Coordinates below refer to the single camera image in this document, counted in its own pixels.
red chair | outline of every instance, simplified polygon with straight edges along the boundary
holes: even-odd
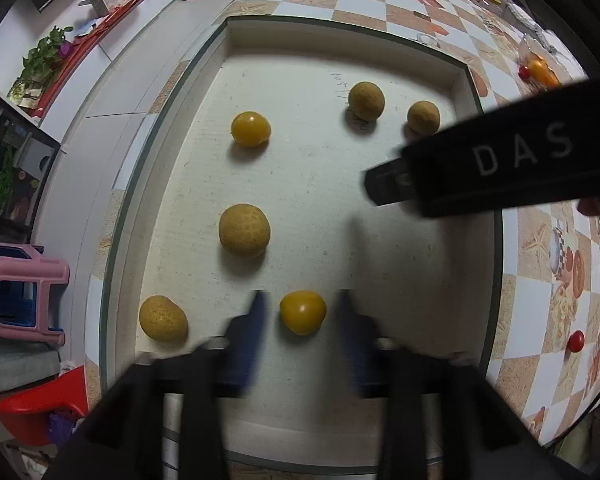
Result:
[[[87,416],[84,366],[0,401],[1,423],[15,438],[30,446],[51,444],[46,435],[51,412],[61,412],[74,422]]]

plastic stool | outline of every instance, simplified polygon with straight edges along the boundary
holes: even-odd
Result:
[[[62,412],[74,422],[87,416],[84,366],[0,401],[0,422],[15,438],[30,446],[51,444],[46,428],[53,412]]]
[[[42,250],[0,242],[0,337],[63,345],[64,331],[49,327],[49,289],[69,282],[69,265]]]

white wall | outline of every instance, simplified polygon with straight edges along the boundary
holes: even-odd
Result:
[[[31,0],[17,0],[0,24],[0,92],[6,94],[22,71],[22,57],[48,34],[54,25],[77,27],[95,17],[81,0],[54,0],[38,12]]]

potted plant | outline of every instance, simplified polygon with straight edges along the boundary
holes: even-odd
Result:
[[[48,36],[42,38],[38,45],[22,58],[23,70],[19,78],[11,86],[7,97],[14,103],[25,108],[35,108],[38,100],[51,82],[62,60],[72,49],[72,44],[66,40],[65,33],[74,30],[73,27],[54,27]]]

white lettering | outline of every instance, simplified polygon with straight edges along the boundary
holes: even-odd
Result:
[[[475,161],[478,163],[478,170],[480,170],[480,176],[488,176],[497,171],[498,159],[496,158],[496,154],[493,152],[493,149],[491,148],[491,146],[487,146],[486,144],[483,144],[481,146],[474,146],[473,150],[474,150]],[[482,163],[482,157],[480,156],[480,152],[487,153],[489,155],[489,157],[491,158],[491,167],[490,168],[484,167],[484,164]]]
[[[564,156],[567,156],[571,153],[571,150],[573,149],[573,144],[571,143],[571,139],[567,136],[558,136],[554,133],[555,130],[561,130],[564,128],[564,123],[561,122],[555,122],[555,123],[551,123],[549,124],[549,126],[546,129],[546,138],[549,140],[549,142],[552,142],[553,144],[563,144],[564,145],[564,149],[559,151],[559,152],[551,152],[551,157],[552,158],[563,158]]]
[[[520,162],[527,158],[534,164],[538,163],[538,160],[536,159],[534,152],[532,152],[531,149],[529,148],[529,146],[526,144],[525,139],[523,139],[521,136],[516,134],[513,137],[513,140],[514,140],[514,147],[515,147],[515,151],[516,151],[515,159],[513,161],[514,168],[516,168],[516,169],[519,168]]]

